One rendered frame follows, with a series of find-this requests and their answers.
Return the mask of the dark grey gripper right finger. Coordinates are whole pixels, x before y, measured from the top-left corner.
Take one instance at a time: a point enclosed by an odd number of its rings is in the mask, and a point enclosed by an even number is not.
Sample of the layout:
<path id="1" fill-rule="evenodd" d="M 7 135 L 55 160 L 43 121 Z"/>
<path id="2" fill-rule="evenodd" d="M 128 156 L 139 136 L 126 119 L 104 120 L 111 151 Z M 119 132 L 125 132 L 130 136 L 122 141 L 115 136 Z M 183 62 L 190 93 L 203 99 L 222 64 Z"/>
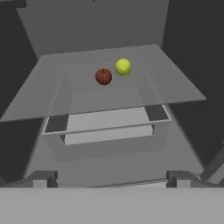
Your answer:
<path id="1" fill-rule="evenodd" d="M 194 188 L 194 187 L 217 187 L 216 184 L 201 180 L 189 171 L 168 171 L 166 173 L 167 187 Z"/>

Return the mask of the translucent fridge drawer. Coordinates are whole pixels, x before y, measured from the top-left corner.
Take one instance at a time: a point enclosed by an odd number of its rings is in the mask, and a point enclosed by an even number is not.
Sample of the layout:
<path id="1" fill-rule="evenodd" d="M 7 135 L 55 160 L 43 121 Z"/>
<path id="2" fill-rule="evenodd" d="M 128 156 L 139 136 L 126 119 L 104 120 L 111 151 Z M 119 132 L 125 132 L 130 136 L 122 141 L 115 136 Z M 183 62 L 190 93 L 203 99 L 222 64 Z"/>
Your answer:
<path id="1" fill-rule="evenodd" d="M 112 74 L 102 86 L 99 65 L 64 69 L 43 138 L 60 162 L 155 151 L 164 144 L 171 117 L 143 66 Z"/>

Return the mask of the translucent glass fridge shelf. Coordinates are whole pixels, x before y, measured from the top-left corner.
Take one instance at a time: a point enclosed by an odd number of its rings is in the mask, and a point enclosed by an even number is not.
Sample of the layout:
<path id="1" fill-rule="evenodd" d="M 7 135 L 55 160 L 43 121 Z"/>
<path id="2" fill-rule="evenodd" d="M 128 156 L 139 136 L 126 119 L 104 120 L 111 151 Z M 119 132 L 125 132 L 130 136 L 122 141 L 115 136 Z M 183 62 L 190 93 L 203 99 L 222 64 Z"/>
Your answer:
<path id="1" fill-rule="evenodd" d="M 107 86 L 95 73 L 114 69 L 121 57 L 131 61 L 126 76 L 112 74 Z M 158 45 L 69 52 L 42 56 L 10 106 L 3 122 L 203 101 L 205 96 Z"/>

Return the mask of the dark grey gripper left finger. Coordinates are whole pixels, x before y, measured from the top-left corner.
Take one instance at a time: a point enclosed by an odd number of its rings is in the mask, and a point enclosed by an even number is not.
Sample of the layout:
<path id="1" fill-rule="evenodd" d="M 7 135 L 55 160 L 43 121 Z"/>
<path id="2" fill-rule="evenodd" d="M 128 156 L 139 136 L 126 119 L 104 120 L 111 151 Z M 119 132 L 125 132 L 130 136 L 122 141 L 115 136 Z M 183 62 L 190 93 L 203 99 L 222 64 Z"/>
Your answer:
<path id="1" fill-rule="evenodd" d="M 33 188 L 56 188 L 58 187 L 57 171 L 34 171 L 26 178 L 14 183 L 9 183 L 7 187 L 33 187 Z"/>

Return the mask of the grey fridge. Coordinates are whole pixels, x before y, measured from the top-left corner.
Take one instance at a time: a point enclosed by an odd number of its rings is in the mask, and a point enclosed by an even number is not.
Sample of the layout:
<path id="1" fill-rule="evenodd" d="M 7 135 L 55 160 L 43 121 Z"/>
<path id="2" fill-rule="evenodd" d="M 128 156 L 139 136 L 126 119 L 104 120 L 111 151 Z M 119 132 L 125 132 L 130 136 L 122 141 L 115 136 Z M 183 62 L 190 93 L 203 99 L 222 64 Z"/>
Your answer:
<path id="1" fill-rule="evenodd" d="M 0 178 L 15 182 L 37 170 L 57 171 L 62 187 L 90 187 L 204 170 L 202 157 L 216 153 L 211 139 L 221 117 L 203 109 L 207 94 L 193 82 L 205 99 L 163 104 L 171 123 L 157 150 L 60 162 L 42 135 L 48 117 L 3 122 L 44 55 L 148 45 L 163 51 L 169 0 L 22 1 L 24 11 L 0 1 Z"/>

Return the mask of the red apple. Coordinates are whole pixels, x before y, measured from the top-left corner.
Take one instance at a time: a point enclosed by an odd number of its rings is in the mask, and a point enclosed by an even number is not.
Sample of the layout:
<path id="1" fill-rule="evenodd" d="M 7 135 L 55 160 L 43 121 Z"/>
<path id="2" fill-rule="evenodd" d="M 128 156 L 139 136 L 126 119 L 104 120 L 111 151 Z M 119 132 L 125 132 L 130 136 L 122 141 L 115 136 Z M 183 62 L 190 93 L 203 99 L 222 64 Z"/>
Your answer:
<path id="1" fill-rule="evenodd" d="M 95 74 L 96 81 L 103 86 L 108 85 L 112 81 L 112 73 L 106 69 L 99 69 Z"/>

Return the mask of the yellow-green pear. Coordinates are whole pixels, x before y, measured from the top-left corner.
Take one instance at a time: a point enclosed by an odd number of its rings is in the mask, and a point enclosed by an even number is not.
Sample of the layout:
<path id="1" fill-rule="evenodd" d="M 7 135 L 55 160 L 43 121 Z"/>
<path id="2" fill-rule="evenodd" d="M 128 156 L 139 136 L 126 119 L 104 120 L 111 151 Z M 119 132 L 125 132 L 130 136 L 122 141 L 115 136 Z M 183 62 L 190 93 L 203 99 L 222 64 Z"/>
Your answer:
<path id="1" fill-rule="evenodd" d="M 131 71 L 131 63 L 128 59 L 121 58 L 115 63 L 115 72 L 118 75 L 128 75 Z"/>

